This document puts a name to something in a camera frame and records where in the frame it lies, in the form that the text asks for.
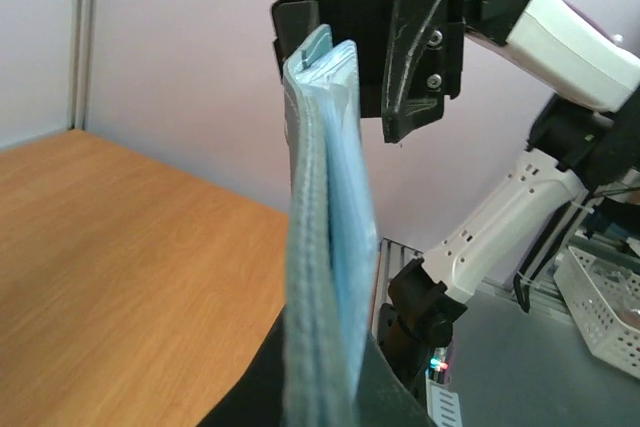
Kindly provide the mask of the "right small circuit board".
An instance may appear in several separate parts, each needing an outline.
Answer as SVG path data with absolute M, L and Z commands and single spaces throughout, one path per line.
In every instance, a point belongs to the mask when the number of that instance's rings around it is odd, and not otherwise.
M 434 354 L 429 361 L 427 375 L 436 382 L 445 383 L 449 364 L 445 357 Z

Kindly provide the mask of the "teal card holder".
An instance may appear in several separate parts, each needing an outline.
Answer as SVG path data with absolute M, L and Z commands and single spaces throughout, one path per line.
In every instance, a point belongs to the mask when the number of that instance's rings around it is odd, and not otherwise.
M 358 52 L 317 27 L 283 66 L 291 205 L 287 426 L 355 426 L 379 236 L 360 133 Z

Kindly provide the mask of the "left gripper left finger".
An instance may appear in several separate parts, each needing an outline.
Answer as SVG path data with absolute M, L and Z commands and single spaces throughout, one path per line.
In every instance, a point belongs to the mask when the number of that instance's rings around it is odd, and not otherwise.
M 198 426 L 283 426 L 284 319 L 278 316 L 235 385 Z

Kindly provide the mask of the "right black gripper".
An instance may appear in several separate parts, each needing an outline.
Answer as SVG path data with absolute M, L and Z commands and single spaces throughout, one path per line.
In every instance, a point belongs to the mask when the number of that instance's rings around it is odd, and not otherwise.
M 321 24 L 359 53 L 361 114 L 381 118 L 386 143 L 440 120 L 460 92 L 464 0 L 277 0 L 280 62 Z

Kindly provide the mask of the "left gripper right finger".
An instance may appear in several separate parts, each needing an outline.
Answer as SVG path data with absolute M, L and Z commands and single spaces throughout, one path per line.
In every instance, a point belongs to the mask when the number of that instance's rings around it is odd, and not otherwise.
M 366 341 L 356 406 L 360 426 L 435 426 L 425 408 L 397 379 L 371 334 Z

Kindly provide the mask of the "white perforated basket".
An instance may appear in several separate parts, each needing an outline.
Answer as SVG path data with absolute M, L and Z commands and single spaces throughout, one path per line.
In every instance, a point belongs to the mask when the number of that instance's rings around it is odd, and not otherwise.
M 553 278 L 590 353 L 638 378 L 639 275 L 571 246 Z

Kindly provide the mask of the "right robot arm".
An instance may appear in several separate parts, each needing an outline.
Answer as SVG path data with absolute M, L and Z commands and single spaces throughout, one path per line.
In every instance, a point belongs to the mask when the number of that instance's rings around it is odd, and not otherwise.
M 379 118 L 388 143 L 439 120 L 466 38 L 554 90 L 499 187 L 390 284 L 381 348 L 414 389 L 508 247 L 634 164 L 639 60 L 565 0 L 278 0 L 271 15 L 291 162 L 291 386 L 354 394 L 360 379 L 376 243 L 361 119 Z

